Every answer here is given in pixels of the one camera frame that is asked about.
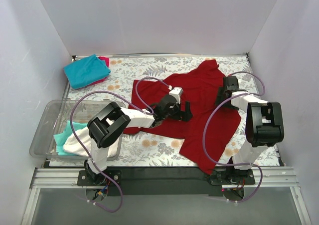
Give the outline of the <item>dark red t shirt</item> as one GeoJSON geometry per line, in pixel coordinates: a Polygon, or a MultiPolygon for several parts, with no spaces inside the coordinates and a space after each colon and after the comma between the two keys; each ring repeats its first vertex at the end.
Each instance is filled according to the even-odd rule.
{"type": "Polygon", "coordinates": [[[224,74],[218,69],[216,60],[205,60],[186,74],[172,74],[163,83],[135,80],[133,82],[131,102],[144,108],[158,103],[167,95],[167,86],[181,87],[181,108],[190,102],[193,118],[188,122],[166,119],[153,129],[144,132],[155,135],[184,139],[180,154],[196,163],[205,173],[211,174],[215,161],[219,161],[226,145],[230,142],[241,122],[236,110],[220,108],[210,119],[215,109],[215,100],[219,87],[223,85],[224,74]]]}

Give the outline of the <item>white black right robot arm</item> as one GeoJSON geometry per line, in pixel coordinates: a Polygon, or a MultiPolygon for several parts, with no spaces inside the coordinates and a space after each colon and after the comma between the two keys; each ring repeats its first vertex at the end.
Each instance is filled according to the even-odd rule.
{"type": "Polygon", "coordinates": [[[255,179],[252,168],[257,158],[284,139],[281,105],[279,102],[268,102],[241,90],[236,76],[223,78],[223,86],[218,90],[215,105],[217,108],[225,107],[246,113],[246,140],[226,165],[215,168],[210,176],[210,183],[253,185],[255,179]]]}

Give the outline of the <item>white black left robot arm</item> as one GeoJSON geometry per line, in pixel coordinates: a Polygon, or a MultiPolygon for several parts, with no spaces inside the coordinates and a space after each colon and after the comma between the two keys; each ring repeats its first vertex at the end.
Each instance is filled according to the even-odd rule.
{"type": "Polygon", "coordinates": [[[192,117],[190,102],[186,101],[185,110],[182,110],[181,99],[173,95],[166,95],[159,103],[141,111],[121,107],[115,102],[109,103],[88,122],[91,139],[91,157],[85,162],[88,178],[95,185],[102,184],[102,172],[107,169],[109,148],[117,143],[125,129],[153,129],[166,119],[188,122],[192,117]]]}

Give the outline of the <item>floral patterned table mat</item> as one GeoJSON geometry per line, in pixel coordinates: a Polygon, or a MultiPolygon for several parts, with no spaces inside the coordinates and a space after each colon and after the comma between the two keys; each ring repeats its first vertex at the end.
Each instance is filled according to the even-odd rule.
{"type": "MultiPolygon", "coordinates": [[[[205,57],[113,57],[110,59],[111,74],[105,82],[79,90],[69,88],[65,98],[78,100],[89,92],[108,90],[130,100],[135,79],[147,76],[165,79],[173,73],[188,73],[205,60],[205,57]]],[[[238,72],[241,88],[259,92],[258,81],[250,76],[252,69],[247,57],[217,57],[216,61],[225,75],[238,72]]],[[[118,158],[108,162],[108,166],[194,166],[179,154],[182,144],[182,139],[145,132],[125,135],[118,158]]]]}

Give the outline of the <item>folded pink t shirt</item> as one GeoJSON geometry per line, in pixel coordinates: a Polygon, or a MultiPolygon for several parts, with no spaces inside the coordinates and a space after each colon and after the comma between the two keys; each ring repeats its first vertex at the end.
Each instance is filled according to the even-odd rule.
{"type": "MultiPolygon", "coordinates": [[[[107,68],[109,68],[109,62],[110,62],[109,58],[103,57],[103,56],[98,56],[98,59],[101,60],[107,68]]],[[[106,77],[104,77],[104,78],[102,78],[100,80],[97,80],[97,81],[91,83],[90,85],[95,85],[95,84],[98,84],[98,83],[102,83],[102,82],[104,82],[107,79],[107,77],[108,76],[106,76],[106,77]]]]}

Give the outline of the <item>folded teal t shirt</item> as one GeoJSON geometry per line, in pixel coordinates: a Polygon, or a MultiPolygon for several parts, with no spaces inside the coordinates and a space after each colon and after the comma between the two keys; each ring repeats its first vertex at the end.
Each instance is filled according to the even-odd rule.
{"type": "Polygon", "coordinates": [[[72,89],[87,87],[111,73],[95,54],[70,63],[63,71],[72,89]]]}

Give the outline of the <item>white t shirt in bin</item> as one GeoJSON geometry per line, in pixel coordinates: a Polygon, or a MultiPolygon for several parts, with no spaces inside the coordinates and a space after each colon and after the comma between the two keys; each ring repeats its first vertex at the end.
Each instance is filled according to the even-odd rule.
{"type": "MultiPolygon", "coordinates": [[[[86,149],[90,152],[91,137],[89,136],[89,129],[85,127],[83,129],[78,129],[75,132],[77,136],[80,138],[80,140],[83,142],[86,149]]],[[[120,145],[120,141],[118,138],[116,142],[109,147],[108,158],[112,158],[116,156],[119,145],[120,145]]],[[[71,133],[71,135],[67,138],[66,142],[63,144],[63,151],[76,156],[82,156],[82,157],[88,156],[88,154],[86,153],[84,148],[80,145],[80,143],[75,138],[73,133],[71,133]]]]}

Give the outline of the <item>clear plastic bin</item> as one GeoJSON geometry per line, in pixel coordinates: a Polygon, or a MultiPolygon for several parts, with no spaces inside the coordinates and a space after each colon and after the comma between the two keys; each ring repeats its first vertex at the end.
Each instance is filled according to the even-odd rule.
{"type": "MultiPolygon", "coordinates": [[[[74,112],[73,122],[87,124],[94,115],[109,103],[108,99],[102,101],[82,101],[74,112]]],[[[46,105],[29,149],[32,157],[74,161],[88,159],[87,156],[59,155],[56,149],[54,135],[64,131],[75,104],[75,100],[67,99],[53,100],[46,105]]]]}

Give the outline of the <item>light teal t shirt in bin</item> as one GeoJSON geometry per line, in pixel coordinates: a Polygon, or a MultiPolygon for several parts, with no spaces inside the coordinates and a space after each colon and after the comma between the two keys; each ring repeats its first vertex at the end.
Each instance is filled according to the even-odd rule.
{"type": "Polygon", "coordinates": [[[71,145],[71,148],[64,149],[63,146],[71,135],[73,135],[73,132],[68,120],[63,132],[53,135],[56,143],[56,153],[59,156],[87,156],[87,153],[78,142],[75,145],[71,145]]]}

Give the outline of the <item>aluminium frame rail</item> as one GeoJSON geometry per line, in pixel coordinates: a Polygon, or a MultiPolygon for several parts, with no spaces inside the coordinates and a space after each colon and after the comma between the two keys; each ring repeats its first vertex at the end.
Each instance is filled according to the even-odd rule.
{"type": "Polygon", "coordinates": [[[35,169],[21,225],[31,224],[41,189],[78,188],[76,184],[80,170],[80,168],[35,169]]]}

